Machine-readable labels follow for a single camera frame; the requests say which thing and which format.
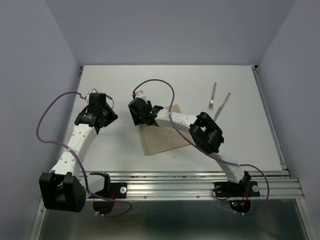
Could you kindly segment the beige cloth napkin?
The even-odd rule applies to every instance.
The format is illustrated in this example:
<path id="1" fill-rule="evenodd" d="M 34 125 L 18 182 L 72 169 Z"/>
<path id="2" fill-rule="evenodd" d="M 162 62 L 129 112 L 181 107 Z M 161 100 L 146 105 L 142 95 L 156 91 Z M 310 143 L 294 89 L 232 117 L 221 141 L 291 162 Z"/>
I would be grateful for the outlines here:
<path id="1" fill-rule="evenodd" d="M 196 121 L 195 115 L 182 114 L 177 104 L 171 112 L 169 107 L 160 107 L 155 118 L 158 126 L 139 125 L 139 136 L 144 155 L 155 155 L 192 144 L 189 129 Z"/>

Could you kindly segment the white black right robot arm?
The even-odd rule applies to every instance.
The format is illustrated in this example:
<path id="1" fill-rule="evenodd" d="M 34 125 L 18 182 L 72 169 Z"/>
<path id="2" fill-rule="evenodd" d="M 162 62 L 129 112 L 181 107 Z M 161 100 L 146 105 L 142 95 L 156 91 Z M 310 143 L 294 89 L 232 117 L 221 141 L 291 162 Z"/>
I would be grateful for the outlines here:
<path id="1" fill-rule="evenodd" d="M 219 155 L 219 148 L 224 143 L 223 132 L 214 120 L 205 112 L 187 115 L 171 112 L 162 106 L 150 106 L 146 103 L 128 105 L 134 124 L 159 128 L 173 128 L 180 136 L 189 133 L 197 150 L 214 159 L 230 182 L 231 192 L 242 195 L 248 190 L 250 174 L 237 162 L 227 161 Z"/>

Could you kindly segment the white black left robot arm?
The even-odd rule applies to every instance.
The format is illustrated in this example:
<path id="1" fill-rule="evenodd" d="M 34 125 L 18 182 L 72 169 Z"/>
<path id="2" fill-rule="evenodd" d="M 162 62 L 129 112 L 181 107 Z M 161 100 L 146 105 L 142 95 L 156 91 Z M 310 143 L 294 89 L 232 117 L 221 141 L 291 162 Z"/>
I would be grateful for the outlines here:
<path id="1" fill-rule="evenodd" d="M 39 177 L 44 206 L 49 210 L 79 213 L 86 199 L 98 194 L 106 197 L 112 193 L 110 176 L 94 172 L 79 180 L 84 173 L 83 161 L 100 129 L 117 119 L 106 103 L 88 104 L 74 121 L 68 144 L 63 146 L 60 159 L 50 170 Z"/>

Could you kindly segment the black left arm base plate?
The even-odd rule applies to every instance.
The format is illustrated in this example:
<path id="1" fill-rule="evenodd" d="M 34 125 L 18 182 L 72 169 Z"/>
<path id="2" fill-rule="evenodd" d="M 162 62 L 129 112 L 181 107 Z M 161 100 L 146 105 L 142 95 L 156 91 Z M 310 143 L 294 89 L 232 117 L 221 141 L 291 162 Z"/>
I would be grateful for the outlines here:
<path id="1" fill-rule="evenodd" d="M 103 189 L 95 194 L 108 199 L 126 199 L 128 184 L 126 182 L 111 182 L 110 189 Z"/>

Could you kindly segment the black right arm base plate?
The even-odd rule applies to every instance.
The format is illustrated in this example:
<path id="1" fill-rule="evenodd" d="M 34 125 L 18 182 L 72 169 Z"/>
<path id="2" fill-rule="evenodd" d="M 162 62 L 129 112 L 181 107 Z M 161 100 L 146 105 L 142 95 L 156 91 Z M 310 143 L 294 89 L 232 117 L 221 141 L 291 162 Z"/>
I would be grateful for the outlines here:
<path id="1" fill-rule="evenodd" d="M 214 192 L 217 198 L 242 198 L 259 197 L 260 189 L 256 181 L 250 181 L 246 186 L 241 186 L 229 181 L 219 181 L 214 184 Z"/>

